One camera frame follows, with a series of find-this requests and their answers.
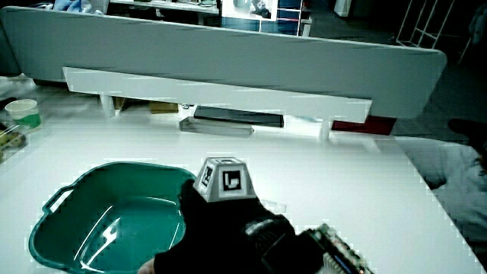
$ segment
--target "white stand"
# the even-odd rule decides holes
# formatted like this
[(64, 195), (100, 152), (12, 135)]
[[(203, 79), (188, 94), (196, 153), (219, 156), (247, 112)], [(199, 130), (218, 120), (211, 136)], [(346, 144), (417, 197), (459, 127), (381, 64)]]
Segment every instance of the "white stand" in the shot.
[(302, 94), (226, 84), (152, 76), (63, 68), (69, 90), (99, 94), (106, 117), (115, 115), (112, 96), (175, 104), (197, 104), (231, 110), (312, 116), (323, 119), (321, 138), (327, 139), (334, 120), (364, 123), (372, 101), (321, 94)]
[(115, 105), (113, 104), (113, 97), (100, 94), (101, 106), (106, 118), (115, 116)]
[(150, 2), (137, 2), (134, 0), (110, 0), (110, 3), (135, 5), (135, 6), (151, 7), (151, 8), (173, 9), (173, 10), (180, 10), (180, 11), (195, 11), (198, 13), (213, 14), (213, 15), (218, 15), (219, 12), (216, 6), (211, 8), (206, 8), (199, 5), (192, 5), (192, 4), (179, 3), (179, 2), (173, 3), (164, 0), (152, 0)]
[(205, 25), (205, 17), (202, 13), (198, 13), (198, 25), (200, 26)]
[[(418, 20), (416, 21), (414, 30), (411, 33), (411, 37), (409, 38), (409, 40), (402, 40), (401, 33), (403, 32), (405, 22), (408, 19), (409, 10), (411, 9), (412, 1), (413, 0), (409, 0), (408, 9), (406, 10), (406, 15), (404, 15), (403, 23), (401, 24), (401, 28), (399, 29), (399, 33), (397, 34), (396, 42), (402, 46), (429, 47), (429, 46), (422, 45), (423, 39), (427, 37), (427, 38), (434, 41), (432, 46), (429, 47), (431, 49), (434, 49), (436, 47), (436, 43), (438, 42), (438, 39), (442, 35), (444, 25), (447, 22), (448, 16), (450, 15), (451, 9), (454, 6), (455, 0), (451, 0), (450, 7), (448, 8), (448, 11), (444, 16), (443, 22), (441, 23), (441, 26), (440, 26), (440, 29), (438, 30), (438, 32), (430, 31), (428, 29), (428, 25), (430, 23), (430, 20), (433, 17), (433, 14), (435, 14), (435, 12), (436, 12), (435, 9), (436, 9), (436, 4), (438, 3), (438, 0), (434, 0), (434, 4), (433, 4), (433, 7), (431, 8), (430, 12), (425, 11), (426, 3), (428, 2), (428, 0), (424, 0), (421, 11), (419, 12)], [(425, 18), (425, 16), (428, 16), (428, 20), (426, 21), (424, 27), (420, 27), (419, 22), (421, 21), (421, 19)], [(415, 41), (416, 32), (421, 34), (419, 36), (419, 39), (417, 42)]]
[(309, 37), (311, 31), (311, 24), (313, 23), (313, 19), (309, 17), (308, 19), (301, 19), (301, 24), (303, 25), (303, 33), (301, 36)]

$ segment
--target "small white cup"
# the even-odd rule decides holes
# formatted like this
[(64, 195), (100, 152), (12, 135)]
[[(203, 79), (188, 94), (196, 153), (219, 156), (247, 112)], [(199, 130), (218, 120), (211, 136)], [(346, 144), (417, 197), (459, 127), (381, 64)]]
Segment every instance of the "small white cup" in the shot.
[(29, 126), (32, 129), (40, 126), (40, 115), (35, 100), (16, 100), (5, 106), (5, 109), (18, 125)]

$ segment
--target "black sensor device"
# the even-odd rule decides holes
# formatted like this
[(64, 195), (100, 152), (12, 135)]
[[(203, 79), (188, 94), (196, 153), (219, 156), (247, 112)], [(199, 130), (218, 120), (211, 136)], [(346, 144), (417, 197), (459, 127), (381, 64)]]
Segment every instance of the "black sensor device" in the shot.
[(251, 111), (198, 106), (195, 110), (194, 117), (197, 119), (245, 123), (256, 126), (284, 127), (284, 117), (280, 114), (256, 113)]

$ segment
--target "gloved hand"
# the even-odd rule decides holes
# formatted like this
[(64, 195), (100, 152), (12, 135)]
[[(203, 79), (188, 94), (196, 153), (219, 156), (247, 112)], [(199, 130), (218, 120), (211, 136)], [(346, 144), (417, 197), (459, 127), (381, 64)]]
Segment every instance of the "gloved hand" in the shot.
[(263, 2), (262, 0), (252, 0), (252, 5), (256, 9), (255, 11), (252, 12), (253, 14), (260, 15), (263, 18), (267, 18), (267, 19), (271, 18), (271, 13), (266, 8), (265, 2)]
[(138, 270), (137, 274), (155, 274), (154, 259), (150, 259)]
[[(265, 209), (257, 198), (207, 203), (193, 188), (192, 180), (182, 186), (180, 210), (186, 223), (185, 234), (170, 250), (156, 254), (157, 274), (265, 273), (259, 261), (265, 245), (272, 244), (281, 233), (294, 235), (288, 220)], [(279, 220), (274, 237), (260, 235), (265, 239), (256, 241), (246, 234), (251, 225), (268, 219)]]
[(103, 14), (103, 12), (99, 10), (95, 11), (89, 1), (82, 0), (55, 0), (54, 5), (48, 5), (46, 9), (53, 9), (55, 11)]

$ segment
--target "white tabletop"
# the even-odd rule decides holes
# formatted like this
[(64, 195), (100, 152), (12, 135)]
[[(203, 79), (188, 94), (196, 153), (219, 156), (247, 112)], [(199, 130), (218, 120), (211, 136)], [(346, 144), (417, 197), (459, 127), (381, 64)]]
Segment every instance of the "white tabletop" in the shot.
[(390, 137), (332, 133), (323, 143), (319, 123), (293, 117), (285, 129), (256, 127), (248, 138), (203, 135), (178, 129), (187, 111), (141, 107), (104, 119), (98, 97), (28, 94), (40, 102), (43, 128), (0, 164), (1, 272), (60, 273), (35, 262), (27, 240), (50, 196), (92, 167), (144, 161), (197, 174), (209, 156), (234, 156), (247, 162), (259, 198), (286, 204), (296, 231), (326, 222), (377, 274), (485, 273)]
[(152, 0), (150, 2), (137, 2), (133, 0), (110, 0), (110, 3), (117, 4), (127, 4), (127, 5), (137, 5), (152, 8), (165, 8), (165, 9), (176, 9), (181, 11), (196, 11), (206, 14), (216, 14), (218, 15), (218, 8), (216, 5), (198, 5), (197, 3), (182, 3), (182, 2), (169, 2), (164, 0)]

